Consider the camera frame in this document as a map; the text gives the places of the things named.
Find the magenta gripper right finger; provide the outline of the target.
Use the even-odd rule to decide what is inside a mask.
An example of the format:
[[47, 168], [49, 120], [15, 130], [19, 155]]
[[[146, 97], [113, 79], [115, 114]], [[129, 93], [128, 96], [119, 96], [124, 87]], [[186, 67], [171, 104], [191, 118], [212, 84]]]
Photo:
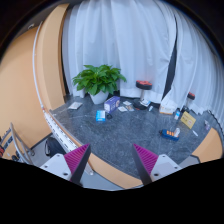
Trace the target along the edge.
[[132, 156], [143, 185], [152, 182], [151, 172], [158, 160], [158, 155], [137, 144], [132, 147]]

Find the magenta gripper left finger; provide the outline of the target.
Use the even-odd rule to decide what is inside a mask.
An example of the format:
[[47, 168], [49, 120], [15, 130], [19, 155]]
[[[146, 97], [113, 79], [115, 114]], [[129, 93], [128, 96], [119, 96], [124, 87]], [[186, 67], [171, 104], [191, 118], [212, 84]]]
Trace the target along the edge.
[[90, 154], [91, 147], [89, 144], [85, 144], [64, 155], [65, 161], [72, 174], [70, 179], [72, 183], [80, 184]]

